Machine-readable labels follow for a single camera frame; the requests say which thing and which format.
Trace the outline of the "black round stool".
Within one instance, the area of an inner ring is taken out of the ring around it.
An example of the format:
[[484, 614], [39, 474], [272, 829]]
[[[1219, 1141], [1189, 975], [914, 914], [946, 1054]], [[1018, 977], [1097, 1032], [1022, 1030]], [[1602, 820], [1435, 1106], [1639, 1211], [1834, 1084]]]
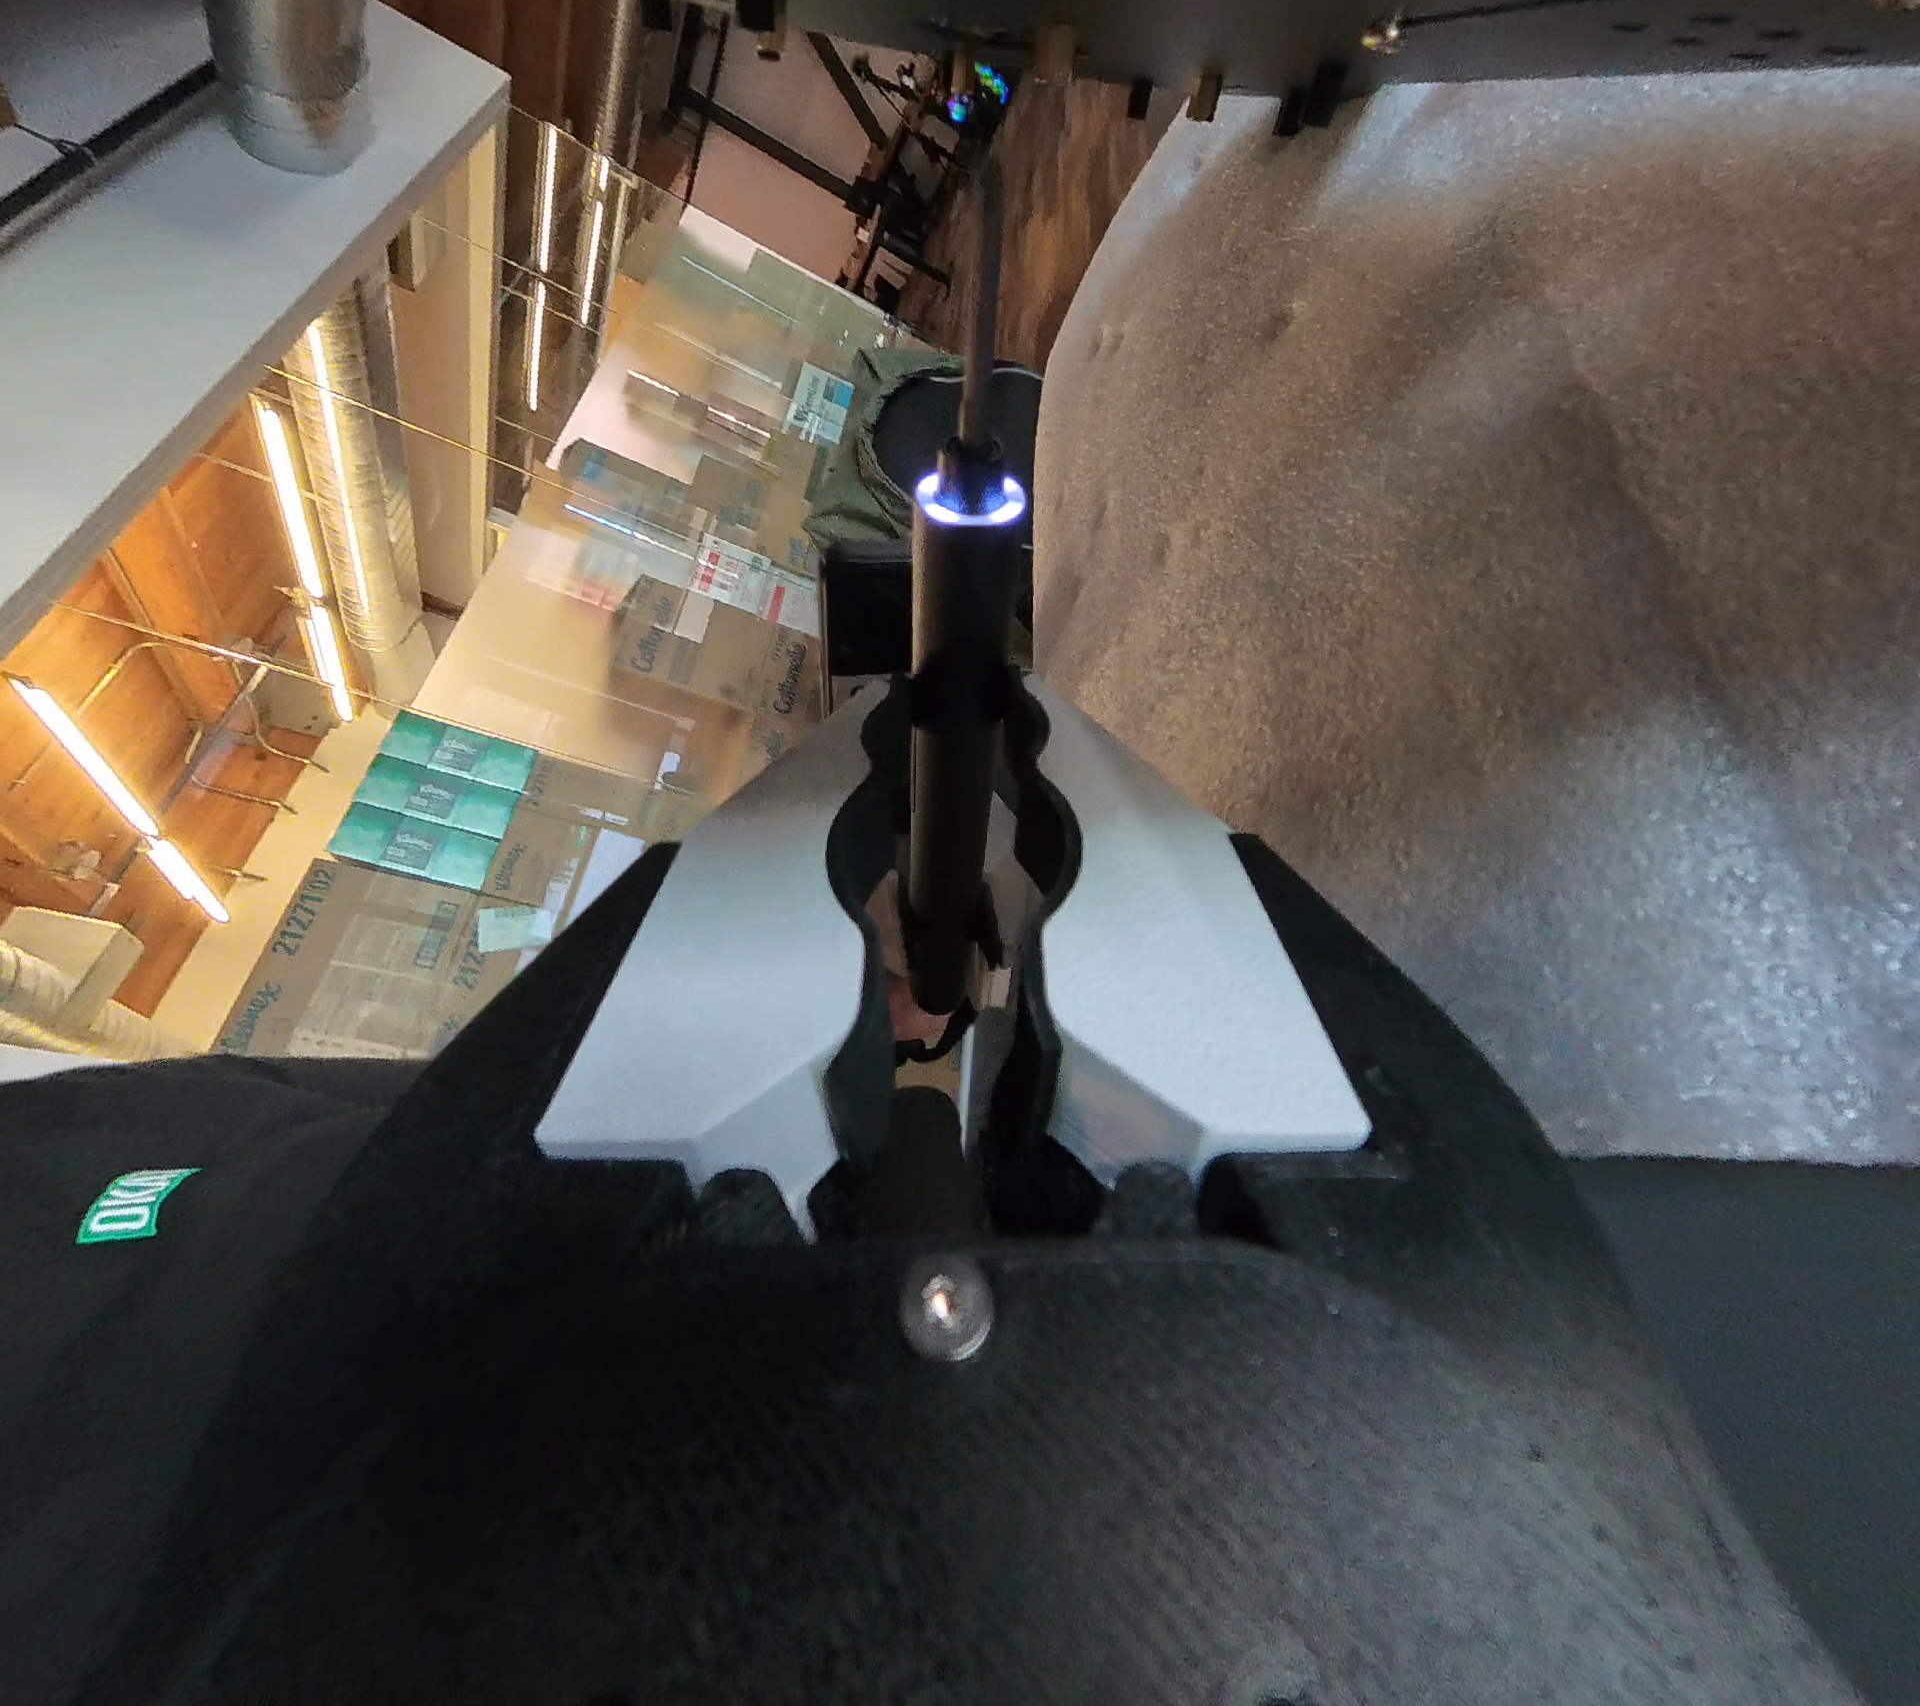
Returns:
[[[918, 481], [963, 426], [963, 373], [918, 373], [882, 400], [872, 426], [877, 470], [914, 499]], [[1041, 375], [997, 362], [985, 397], [985, 429], [1025, 495], [1033, 492], [1033, 448], [1041, 408]]]

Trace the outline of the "black electric screwdriver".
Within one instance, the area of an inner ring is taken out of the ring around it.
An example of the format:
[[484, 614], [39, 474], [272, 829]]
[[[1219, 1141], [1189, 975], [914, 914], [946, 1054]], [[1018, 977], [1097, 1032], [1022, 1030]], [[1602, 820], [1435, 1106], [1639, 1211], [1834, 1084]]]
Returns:
[[909, 993], [929, 1016], [955, 1012], [971, 982], [1025, 523], [1025, 488], [989, 426], [1003, 240], [997, 160], [981, 163], [978, 216], [963, 408], [934, 470], [914, 488], [909, 530], [914, 736], [900, 924]]

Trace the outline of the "row of ceiling strip lights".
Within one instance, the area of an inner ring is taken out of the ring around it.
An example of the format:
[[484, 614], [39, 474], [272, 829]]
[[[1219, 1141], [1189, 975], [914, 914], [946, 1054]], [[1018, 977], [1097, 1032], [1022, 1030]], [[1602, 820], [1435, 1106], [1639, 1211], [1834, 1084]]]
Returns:
[[535, 750], [483, 890], [560, 914], [647, 835], [562, 455], [645, 189], [520, 111], [377, 226], [184, 142], [2, 266], [2, 905], [240, 928], [417, 711]]

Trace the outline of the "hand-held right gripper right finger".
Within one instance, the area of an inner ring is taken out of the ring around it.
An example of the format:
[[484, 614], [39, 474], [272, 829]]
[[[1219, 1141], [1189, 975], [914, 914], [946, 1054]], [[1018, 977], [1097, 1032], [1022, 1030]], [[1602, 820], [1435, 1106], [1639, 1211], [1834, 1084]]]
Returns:
[[1330, 1160], [1370, 1120], [1233, 835], [1037, 676], [1007, 713], [989, 890], [1012, 972], [981, 1016], [981, 1157], [1110, 1190], [1226, 1157]]

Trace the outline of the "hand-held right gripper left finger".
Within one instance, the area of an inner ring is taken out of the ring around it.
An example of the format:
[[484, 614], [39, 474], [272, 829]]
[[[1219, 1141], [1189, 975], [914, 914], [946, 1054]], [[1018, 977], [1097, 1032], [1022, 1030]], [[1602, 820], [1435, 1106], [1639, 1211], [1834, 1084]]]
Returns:
[[867, 905], [897, 868], [907, 691], [864, 688], [671, 851], [535, 1127], [549, 1160], [761, 1174], [794, 1232], [885, 1139], [897, 1038]]

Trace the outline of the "black box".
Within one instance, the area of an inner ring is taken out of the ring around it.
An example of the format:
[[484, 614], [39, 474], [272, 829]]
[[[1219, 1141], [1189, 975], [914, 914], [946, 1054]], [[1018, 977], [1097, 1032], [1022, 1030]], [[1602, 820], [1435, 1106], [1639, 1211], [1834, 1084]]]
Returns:
[[827, 684], [914, 667], [914, 551], [907, 540], [833, 540], [819, 561]]

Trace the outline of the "black metal frame table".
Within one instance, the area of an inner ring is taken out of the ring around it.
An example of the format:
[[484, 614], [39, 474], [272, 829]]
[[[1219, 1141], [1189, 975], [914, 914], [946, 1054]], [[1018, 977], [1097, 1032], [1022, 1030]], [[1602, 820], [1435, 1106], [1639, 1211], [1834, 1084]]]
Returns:
[[658, 135], [698, 216], [881, 305], [926, 277], [971, 160], [997, 131], [1014, 67], [787, 30], [759, 39], [719, 5], [675, 5]]

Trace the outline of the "green tissue box pack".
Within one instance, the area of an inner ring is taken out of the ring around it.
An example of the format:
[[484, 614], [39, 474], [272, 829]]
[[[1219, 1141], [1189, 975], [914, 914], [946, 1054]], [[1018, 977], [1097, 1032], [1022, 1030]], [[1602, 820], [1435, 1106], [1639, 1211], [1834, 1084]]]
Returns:
[[465, 831], [479, 839], [503, 839], [517, 798], [506, 787], [387, 754], [370, 761], [353, 791], [353, 807], [391, 811], [431, 829]]
[[523, 792], [538, 765], [535, 750], [523, 744], [471, 733], [417, 711], [394, 717], [377, 757], [503, 792]]
[[498, 843], [497, 831], [454, 829], [353, 802], [329, 839], [329, 857], [477, 894], [487, 884]]

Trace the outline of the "large white foam block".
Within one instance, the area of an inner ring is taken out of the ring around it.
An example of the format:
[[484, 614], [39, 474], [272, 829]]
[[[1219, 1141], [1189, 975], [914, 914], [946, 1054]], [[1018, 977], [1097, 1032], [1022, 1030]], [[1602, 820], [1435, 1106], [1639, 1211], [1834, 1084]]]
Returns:
[[1041, 677], [1581, 1154], [1916, 1163], [1916, 72], [1174, 124], [1044, 369]]

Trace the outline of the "large cardboard carton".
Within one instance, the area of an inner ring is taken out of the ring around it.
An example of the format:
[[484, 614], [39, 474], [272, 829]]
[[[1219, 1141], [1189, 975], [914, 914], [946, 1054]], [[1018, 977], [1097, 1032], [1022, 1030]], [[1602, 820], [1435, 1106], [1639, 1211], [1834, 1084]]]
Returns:
[[231, 1057], [436, 1057], [520, 968], [475, 891], [321, 857], [211, 1043]]
[[816, 636], [649, 577], [616, 604], [609, 684], [620, 695], [686, 695], [779, 720], [822, 711]]

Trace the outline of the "person's black shirt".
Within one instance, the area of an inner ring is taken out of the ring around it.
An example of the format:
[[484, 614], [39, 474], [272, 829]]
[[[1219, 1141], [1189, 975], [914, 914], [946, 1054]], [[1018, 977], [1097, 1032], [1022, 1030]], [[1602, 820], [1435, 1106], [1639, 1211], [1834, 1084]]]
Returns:
[[150, 1574], [273, 1285], [418, 1062], [2, 1086], [2, 1702], [69, 1704]]

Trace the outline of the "green jacket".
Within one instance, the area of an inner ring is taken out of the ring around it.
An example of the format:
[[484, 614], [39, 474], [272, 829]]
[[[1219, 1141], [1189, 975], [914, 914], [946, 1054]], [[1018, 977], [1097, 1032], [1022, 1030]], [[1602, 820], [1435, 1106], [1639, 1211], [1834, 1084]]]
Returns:
[[918, 379], [957, 381], [963, 360], [923, 349], [857, 349], [852, 355], [848, 422], [804, 518], [804, 534], [816, 556], [839, 543], [909, 539], [909, 495], [885, 478], [874, 430], [882, 406]]

